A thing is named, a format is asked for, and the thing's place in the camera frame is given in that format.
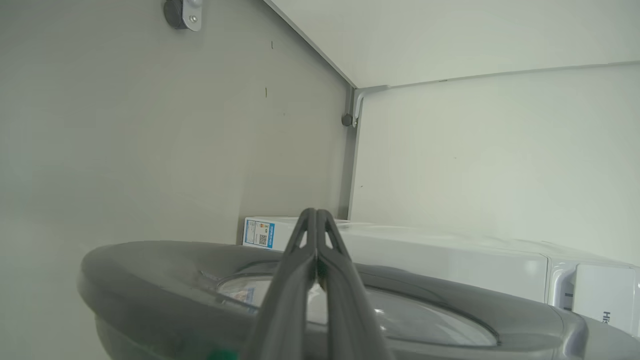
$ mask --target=white washing machine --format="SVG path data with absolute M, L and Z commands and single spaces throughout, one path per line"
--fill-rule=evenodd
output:
M 243 245 L 284 250 L 297 217 L 248 217 Z M 354 262 L 543 302 L 640 336 L 640 272 L 544 241 L 336 220 Z

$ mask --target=gray wall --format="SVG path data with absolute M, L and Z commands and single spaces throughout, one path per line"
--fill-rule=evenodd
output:
M 2 359 L 106 358 L 75 289 L 99 245 L 345 214 L 346 82 L 260 0 L 205 0 L 199 33 L 161 4 L 0 3 Z

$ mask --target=white wall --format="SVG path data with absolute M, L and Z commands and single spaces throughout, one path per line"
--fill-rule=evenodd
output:
M 551 241 L 640 265 L 640 65 L 365 98 L 351 219 Z
M 349 193 L 348 84 L 260 0 L 205 1 L 199 33 L 162 3 L 0 1 L 0 359 L 106 359 L 95 247 L 235 243 Z
M 358 88 L 640 60 L 637 0 L 265 0 Z

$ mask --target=white ceiling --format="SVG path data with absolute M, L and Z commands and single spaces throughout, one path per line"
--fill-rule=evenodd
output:
M 265 0 L 352 85 L 640 60 L 639 0 Z

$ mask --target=black knob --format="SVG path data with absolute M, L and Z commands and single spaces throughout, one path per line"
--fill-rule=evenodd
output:
M 342 117 L 342 125 L 351 126 L 353 124 L 353 116 L 351 114 L 344 114 Z
M 164 18 L 174 29 L 186 29 L 182 21 L 182 0 L 166 0 L 163 6 Z

